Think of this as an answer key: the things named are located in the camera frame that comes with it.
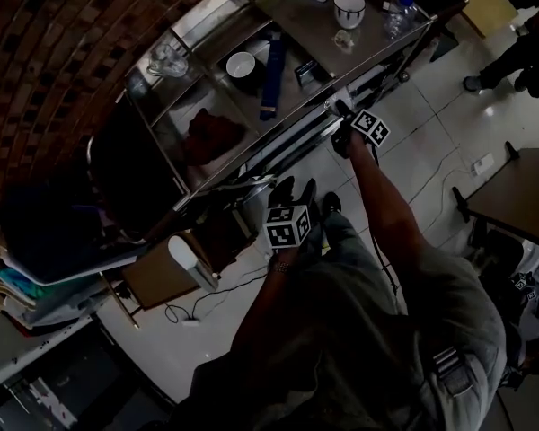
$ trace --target water bottle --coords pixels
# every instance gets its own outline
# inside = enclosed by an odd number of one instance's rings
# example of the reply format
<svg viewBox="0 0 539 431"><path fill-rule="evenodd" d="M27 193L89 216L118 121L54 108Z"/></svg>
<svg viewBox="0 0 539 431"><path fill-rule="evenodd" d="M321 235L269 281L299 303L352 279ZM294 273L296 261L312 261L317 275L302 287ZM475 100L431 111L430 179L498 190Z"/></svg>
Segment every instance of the water bottle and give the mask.
<svg viewBox="0 0 539 431"><path fill-rule="evenodd" d="M415 20L417 8L413 0L392 0L387 8L385 30L389 38L394 40L407 32Z"/></svg>

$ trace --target person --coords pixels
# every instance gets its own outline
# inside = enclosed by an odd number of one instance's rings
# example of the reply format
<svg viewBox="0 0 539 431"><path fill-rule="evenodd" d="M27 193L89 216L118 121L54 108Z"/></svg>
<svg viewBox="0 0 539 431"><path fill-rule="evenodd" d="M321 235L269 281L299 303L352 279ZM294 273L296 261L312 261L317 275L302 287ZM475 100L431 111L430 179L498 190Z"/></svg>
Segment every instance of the person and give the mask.
<svg viewBox="0 0 539 431"><path fill-rule="evenodd" d="M495 88L507 75L523 70L514 87L518 92L528 90L539 98L539 11L526 22L528 33L517 41L497 60L481 70L478 76L466 76L463 85L469 92Z"/></svg>
<svg viewBox="0 0 539 431"><path fill-rule="evenodd" d="M469 262L429 246L407 202L348 131L369 225L408 314L364 243L323 200L305 252L280 250L229 352L199 366L176 429L479 429L505 332Z"/></svg>

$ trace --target gray t-shirt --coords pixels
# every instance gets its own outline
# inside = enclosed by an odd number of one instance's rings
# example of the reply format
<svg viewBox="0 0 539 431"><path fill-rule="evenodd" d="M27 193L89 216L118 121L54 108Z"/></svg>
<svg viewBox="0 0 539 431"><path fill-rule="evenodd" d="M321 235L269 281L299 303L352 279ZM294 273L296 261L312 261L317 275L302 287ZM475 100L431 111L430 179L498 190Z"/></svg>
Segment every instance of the gray t-shirt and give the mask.
<svg viewBox="0 0 539 431"><path fill-rule="evenodd" d="M505 366L495 306L430 247L402 282L409 315L380 271L323 260L291 277L247 348L196 369L171 424L477 430Z"/></svg>

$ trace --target tile floor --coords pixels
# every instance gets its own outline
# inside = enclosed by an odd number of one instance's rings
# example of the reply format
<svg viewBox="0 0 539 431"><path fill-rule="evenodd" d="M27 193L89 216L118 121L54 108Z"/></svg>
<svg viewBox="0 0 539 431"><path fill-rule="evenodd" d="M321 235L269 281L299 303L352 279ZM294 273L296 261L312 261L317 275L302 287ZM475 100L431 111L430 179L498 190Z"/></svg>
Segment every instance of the tile floor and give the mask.
<svg viewBox="0 0 539 431"><path fill-rule="evenodd" d="M520 14L522 22L528 14ZM515 148L539 146L539 99L515 93L509 80L495 91L473 95L463 92L461 81L501 54L516 39L510 28L480 40L463 20L451 29L460 46L432 64L413 67L411 81L376 104L373 111L389 124L392 134L380 149L380 166L411 208L428 241L450 253L461 253L468 227L455 210L451 187L469 195L505 161L504 143ZM495 166L485 177L473 177L471 164L492 153ZM349 162L336 155L326 142L288 174L296 179L315 178L318 196L334 190L343 213L355 226L373 253L368 221L361 203L355 174ZM237 262L222 273L221 288L245 282L257 274L244 273L263 268L267 243L259 238ZM247 312L261 282L242 287L229 295L215 295L200 302L198 327L172 324L164 308L139 314L141 329L134 330L110 301L100 317L114 338L143 371L174 400L184 399L197 365L223 355L230 347L240 321ZM197 291L175 301L190 311Z"/></svg>

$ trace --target jeans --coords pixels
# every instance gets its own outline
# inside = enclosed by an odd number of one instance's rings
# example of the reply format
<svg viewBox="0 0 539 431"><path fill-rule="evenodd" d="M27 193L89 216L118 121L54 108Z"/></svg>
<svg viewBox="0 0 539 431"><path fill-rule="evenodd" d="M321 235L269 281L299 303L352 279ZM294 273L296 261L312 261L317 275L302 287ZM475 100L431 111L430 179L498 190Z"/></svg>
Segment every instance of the jeans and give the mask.
<svg viewBox="0 0 539 431"><path fill-rule="evenodd" d="M519 37L499 59L481 70L480 78L484 89L495 88L507 75L523 70L520 81L529 94L539 97L539 34L529 33Z"/></svg>
<svg viewBox="0 0 539 431"><path fill-rule="evenodd" d="M331 248L323 258L322 228L325 230ZM379 271L379 267L366 249L366 245L361 241L349 220L339 212L330 213L321 225L318 224L312 228L300 250L296 266L307 268L320 258L360 267L364 271Z"/></svg>

